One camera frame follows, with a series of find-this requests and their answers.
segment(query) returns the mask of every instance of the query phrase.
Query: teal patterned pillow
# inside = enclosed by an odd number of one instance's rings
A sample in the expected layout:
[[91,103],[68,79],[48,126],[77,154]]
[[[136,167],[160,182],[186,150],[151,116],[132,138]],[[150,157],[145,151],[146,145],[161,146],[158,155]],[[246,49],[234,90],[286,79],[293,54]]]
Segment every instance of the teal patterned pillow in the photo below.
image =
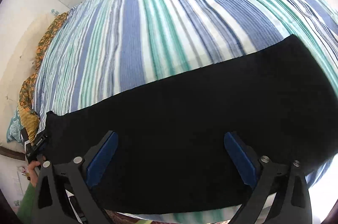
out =
[[7,138],[7,143],[13,140],[16,140],[20,144],[22,144],[21,139],[20,139],[20,131],[23,128],[21,125],[21,120],[20,120],[20,115],[18,108],[16,109],[14,116],[11,119],[10,126],[7,130],[6,138]]

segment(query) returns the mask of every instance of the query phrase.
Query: bed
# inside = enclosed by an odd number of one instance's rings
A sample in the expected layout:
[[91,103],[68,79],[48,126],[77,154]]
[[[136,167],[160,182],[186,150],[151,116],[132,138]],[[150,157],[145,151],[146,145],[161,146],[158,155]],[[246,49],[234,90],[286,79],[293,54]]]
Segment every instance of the bed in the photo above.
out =
[[[31,99],[30,110],[40,117],[36,129],[45,129],[49,111],[73,113],[154,81],[254,54],[291,34],[337,96],[338,14],[324,0],[86,0],[69,11],[46,49]],[[217,222],[235,210],[153,217]]]

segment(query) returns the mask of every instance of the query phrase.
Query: black fabric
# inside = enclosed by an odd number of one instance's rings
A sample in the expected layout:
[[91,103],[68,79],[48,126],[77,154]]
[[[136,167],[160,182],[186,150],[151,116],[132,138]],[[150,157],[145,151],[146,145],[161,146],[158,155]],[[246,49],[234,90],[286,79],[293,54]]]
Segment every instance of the black fabric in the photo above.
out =
[[119,146],[92,189],[103,208],[178,213],[242,203],[250,189],[223,146],[237,131],[258,155],[306,174],[338,152],[338,102],[295,36],[262,51],[159,80],[91,107],[49,113],[52,163],[84,155],[108,130]]

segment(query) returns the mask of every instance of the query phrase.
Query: blue gripper pad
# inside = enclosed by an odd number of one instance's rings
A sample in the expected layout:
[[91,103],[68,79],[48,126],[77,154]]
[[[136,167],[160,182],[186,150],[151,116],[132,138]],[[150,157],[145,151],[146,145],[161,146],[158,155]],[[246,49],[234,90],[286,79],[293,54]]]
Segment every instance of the blue gripper pad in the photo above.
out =
[[257,185],[256,169],[245,153],[244,148],[230,132],[224,135],[224,147],[236,166],[244,184],[254,189]]
[[89,188],[100,182],[118,144],[119,137],[117,133],[113,132],[90,162],[86,171],[86,184]]

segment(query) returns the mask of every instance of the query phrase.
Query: person's arm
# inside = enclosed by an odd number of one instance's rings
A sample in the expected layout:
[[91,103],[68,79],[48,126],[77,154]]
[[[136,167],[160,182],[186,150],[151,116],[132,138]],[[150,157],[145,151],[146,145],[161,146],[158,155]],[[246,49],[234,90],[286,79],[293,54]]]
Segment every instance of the person's arm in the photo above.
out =
[[27,187],[25,195],[23,196],[23,199],[20,203],[18,213],[16,214],[23,224],[31,223],[33,202],[35,196],[35,186],[38,183],[38,175],[34,171],[34,168],[39,165],[40,162],[38,161],[32,161],[28,165],[28,171],[30,174],[30,184]]

